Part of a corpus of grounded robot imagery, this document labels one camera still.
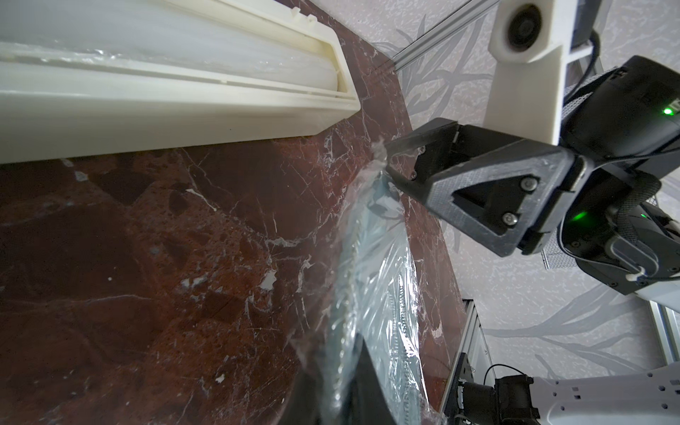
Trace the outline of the grey-green round plate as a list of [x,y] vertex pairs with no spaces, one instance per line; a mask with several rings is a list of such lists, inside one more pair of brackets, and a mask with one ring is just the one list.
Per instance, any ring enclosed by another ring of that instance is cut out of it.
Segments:
[[372,345],[394,424],[419,424],[427,408],[421,368],[418,283],[405,210],[382,170],[364,170],[352,183],[339,236],[322,371],[324,420],[338,416],[356,367],[357,336]]

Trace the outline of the white plastic wrap dispenser box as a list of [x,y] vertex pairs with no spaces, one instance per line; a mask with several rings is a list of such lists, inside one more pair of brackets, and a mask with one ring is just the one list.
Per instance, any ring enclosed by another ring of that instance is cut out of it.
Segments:
[[361,109],[336,32],[276,1],[4,1],[5,164],[314,136]]

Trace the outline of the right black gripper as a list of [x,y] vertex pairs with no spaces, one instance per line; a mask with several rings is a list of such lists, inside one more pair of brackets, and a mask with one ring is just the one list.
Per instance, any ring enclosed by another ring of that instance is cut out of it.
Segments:
[[394,184],[499,257],[550,239],[624,295],[679,292],[679,223],[653,204],[679,166],[679,75],[635,56],[572,90],[560,146],[437,118],[386,143]]

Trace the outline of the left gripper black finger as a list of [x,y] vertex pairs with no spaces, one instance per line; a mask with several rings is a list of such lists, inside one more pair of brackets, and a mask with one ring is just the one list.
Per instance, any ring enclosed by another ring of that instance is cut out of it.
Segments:
[[322,371],[329,344],[323,336],[312,336],[306,343],[306,357],[297,373],[277,422],[279,424],[394,424],[379,375],[372,359],[372,345],[359,334],[352,353],[357,358],[350,375],[348,392],[337,417],[324,420],[322,386],[329,374]]

